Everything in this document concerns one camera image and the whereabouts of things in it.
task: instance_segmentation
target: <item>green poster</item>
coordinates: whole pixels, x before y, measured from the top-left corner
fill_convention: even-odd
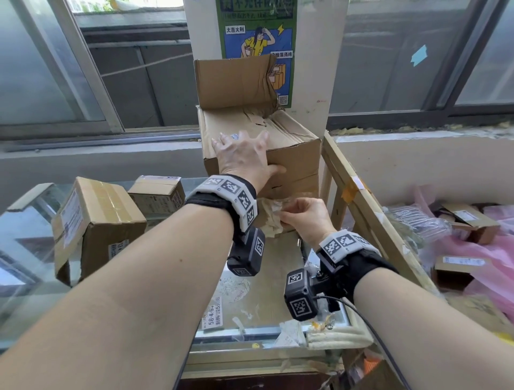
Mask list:
[[[269,79],[282,107],[291,107],[297,0],[216,0],[223,58],[274,54]]]

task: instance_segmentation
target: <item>brown packing tape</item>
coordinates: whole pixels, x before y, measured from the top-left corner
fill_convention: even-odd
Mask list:
[[[365,182],[363,182],[359,178],[357,178],[357,179],[363,184],[363,186],[366,190],[370,191],[370,189],[365,184]],[[344,199],[344,201],[346,203],[351,203],[351,202],[353,202],[353,199],[355,199],[355,195],[357,195],[358,192],[359,192],[359,187],[357,186],[354,179],[352,178],[350,180],[350,182],[347,185],[345,185],[345,187],[343,189],[343,194],[341,195],[341,197]]]
[[[91,185],[100,204],[100,209],[105,215],[105,219],[109,223],[126,223],[132,222],[132,217],[124,207],[118,193],[111,185],[105,185],[103,182],[88,181]]]

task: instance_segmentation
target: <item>cartoon woman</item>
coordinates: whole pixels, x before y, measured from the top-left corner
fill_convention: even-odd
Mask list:
[[[264,39],[264,34],[266,34],[269,39]],[[275,43],[275,37],[271,35],[271,32],[269,32],[266,27],[257,27],[253,38],[245,39],[241,45],[241,57],[260,56],[262,50],[273,43]]]

